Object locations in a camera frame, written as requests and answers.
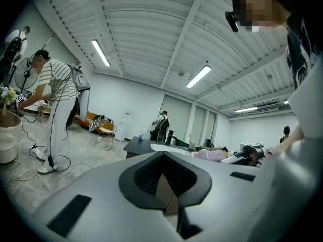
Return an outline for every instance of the fluorescent light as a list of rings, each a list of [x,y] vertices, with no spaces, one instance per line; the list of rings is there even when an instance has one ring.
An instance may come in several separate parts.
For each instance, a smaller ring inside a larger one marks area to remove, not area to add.
[[[188,85],[186,85],[186,88],[192,88],[199,80],[201,80],[211,70],[212,70],[211,66],[205,65],[201,70],[201,72],[199,72],[197,76],[195,76],[193,80],[190,81]]]
[[[244,109],[236,110],[236,113],[252,111],[252,110],[257,110],[257,109],[258,109],[257,107],[244,108]]]
[[[96,51],[99,53],[100,57],[102,58],[103,62],[105,63],[106,66],[110,66],[110,62],[108,61],[108,59],[106,58],[105,54],[103,53],[99,43],[97,42],[97,40],[93,40],[92,41],[93,46],[95,47]]]

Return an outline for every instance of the concrete floor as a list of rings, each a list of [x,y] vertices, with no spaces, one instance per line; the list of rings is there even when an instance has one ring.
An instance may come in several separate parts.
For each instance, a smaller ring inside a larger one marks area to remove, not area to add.
[[[25,116],[29,120],[35,119],[34,114],[26,113]],[[37,145],[46,144],[47,120],[48,118],[44,117],[42,123],[39,121],[39,119],[34,123],[29,123],[23,118],[24,130],[28,132],[30,138],[36,140]],[[17,141],[19,141],[17,144],[20,153],[20,163],[12,161],[8,164],[0,164],[0,178],[3,184],[5,184],[11,178],[22,175],[30,167],[27,156],[24,154],[24,149],[29,149],[34,142],[28,139],[26,133],[21,129],[12,134],[16,137]],[[76,163],[85,163],[94,168],[126,159],[126,152],[123,151],[123,148],[127,142],[119,142],[114,140],[112,149],[110,151],[105,151],[105,141],[93,147],[97,135],[97,133],[90,133],[86,128],[81,127],[77,123],[72,124],[68,129],[67,139],[63,141],[61,155],[68,156],[72,165]],[[29,179],[37,173],[37,160],[31,156],[28,158],[31,163],[31,170],[21,179]],[[61,169],[63,169],[69,165],[69,162],[67,159],[60,157],[58,165],[61,167]],[[67,186],[73,180],[91,170],[91,167],[89,166],[83,164],[75,165],[65,176],[37,174],[29,181],[19,182],[14,180],[9,183],[13,186],[6,187],[6,191],[13,202],[17,203],[18,206],[32,214],[38,208],[38,206],[41,205],[41,203],[43,203],[56,191]],[[66,172],[67,171],[53,174],[63,175]],[[167,216],[166,219],[173,226],[173,228],[176,229],[177,216]]]

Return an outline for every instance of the couch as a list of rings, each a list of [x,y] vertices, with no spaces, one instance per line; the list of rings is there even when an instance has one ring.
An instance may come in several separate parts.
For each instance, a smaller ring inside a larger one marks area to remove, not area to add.
[[[86,115],[86,120],[85,121],[82,121],[78,115],[75,116],[75,122],[82,125],[82,126],[85,126],[85,127],[89,127],[90,126],[90,123],[91,121],[94,120],[94,117],[96,117],[97,115],[96,114],[93,114],[93,113],[90,113],[88,112],[87,115]],[[95,130],[98,131],[99,133],[102,133],[102,131],[100,130],[100,127],[104,127],[108,130],[113,130],[113,126],[114,124],[112,123],[103,123],[102,126],[98,126]]]

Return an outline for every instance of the potted plant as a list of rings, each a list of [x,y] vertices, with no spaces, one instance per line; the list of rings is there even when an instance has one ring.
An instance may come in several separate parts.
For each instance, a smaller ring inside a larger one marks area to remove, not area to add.
[[[0,88],[0,103],[3,103],[2,116],[6,116],[7,105],[13,103],[16,100],[16,92],[13,88],[1,87]]]

